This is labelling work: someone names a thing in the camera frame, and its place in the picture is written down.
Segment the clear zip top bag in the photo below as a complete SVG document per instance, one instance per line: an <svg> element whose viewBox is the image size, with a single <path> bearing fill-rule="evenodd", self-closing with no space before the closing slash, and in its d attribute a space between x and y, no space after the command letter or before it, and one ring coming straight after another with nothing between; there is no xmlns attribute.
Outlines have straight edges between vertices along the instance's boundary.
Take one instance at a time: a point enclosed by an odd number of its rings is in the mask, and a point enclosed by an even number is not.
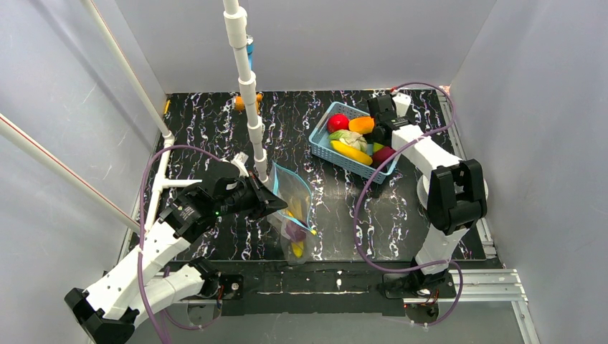
<svg viewBox="0 0 608 344"><path fill-rule="evenodd" d="M312 192L294 171L273 164L271 190L288 205L267 217L280 235L284 258L289 265L300 265L312 259L317 235L311 226Z"/></svg>

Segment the yellow toy banana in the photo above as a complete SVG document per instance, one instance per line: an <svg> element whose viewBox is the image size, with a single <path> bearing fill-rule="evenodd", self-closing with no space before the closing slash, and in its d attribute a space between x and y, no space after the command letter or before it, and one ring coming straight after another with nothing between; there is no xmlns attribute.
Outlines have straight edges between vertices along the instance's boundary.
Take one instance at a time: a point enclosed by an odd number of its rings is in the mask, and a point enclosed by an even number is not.
<svg viewBox="0 0 608 344"><path fill-rule="evenodd" d="M286 214L290 217L285 227L285 233L290 238L290 246L294 256L303 257L305 250L306 230L302 226L302 202L300 199L290 197Z"/></svg>
<svg viewBox="0 0 608 344"><path fill-rule="evenodd" d="M336 152L340 153L342 156L350 158L353 161L361 163L365 166L370 166L373 163L371 156L349 145L346 145L339 140L332 140L330 144Z"/></svg>

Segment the yellow toy banana front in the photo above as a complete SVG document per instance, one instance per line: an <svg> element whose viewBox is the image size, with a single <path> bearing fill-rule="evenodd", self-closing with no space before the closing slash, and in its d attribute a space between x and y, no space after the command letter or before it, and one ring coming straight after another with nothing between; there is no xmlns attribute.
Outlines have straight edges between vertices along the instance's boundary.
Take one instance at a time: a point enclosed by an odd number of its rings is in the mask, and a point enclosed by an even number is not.
<svg viewBox="0 0 608 344"><path fill-rule="evenodd" d="M306 230L302 226L302 202L300 199L290 197L286 214L290 217L285 227L285 233L290 238L290 246L294 256L303 257L305 250Z"/></svg>

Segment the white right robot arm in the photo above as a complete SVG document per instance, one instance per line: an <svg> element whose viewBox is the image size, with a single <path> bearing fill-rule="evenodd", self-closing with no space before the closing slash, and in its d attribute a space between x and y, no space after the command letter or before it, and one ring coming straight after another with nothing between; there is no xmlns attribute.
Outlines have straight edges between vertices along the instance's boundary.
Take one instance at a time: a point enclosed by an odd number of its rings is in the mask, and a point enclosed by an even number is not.
<svg viewBox="0 0 608 344"><path fill-rule="evenodd" d="M448 262L461 238L487 213L486 182L475 159L463 160L443 149L405 117L407 106L393 95L369 98L367 107L374 128L373 143L382 148L372 165L384 163L401 149L401 156L422 172L417 184L419 201L429 219L429 231L412 261L413 271L386 282L386 290L418 293L447 279Z"/></svg>

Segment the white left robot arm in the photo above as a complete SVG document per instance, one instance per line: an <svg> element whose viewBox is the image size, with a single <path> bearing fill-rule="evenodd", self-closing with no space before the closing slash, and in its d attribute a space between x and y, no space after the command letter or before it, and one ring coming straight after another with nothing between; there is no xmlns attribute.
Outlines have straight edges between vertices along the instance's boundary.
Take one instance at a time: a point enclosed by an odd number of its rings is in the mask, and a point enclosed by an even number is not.
<svg viewBox="0 0 608 344"><path fill-rule="evenodd" d="M206 178L183 188L159 214L137 247L97 282L70 290L65 302L94 343L126 343L141 323L175 302L220 292L221 272L201 257L154 278L218 218L241 214L255 220L287 206L253 173L214 162Z"/></svg>

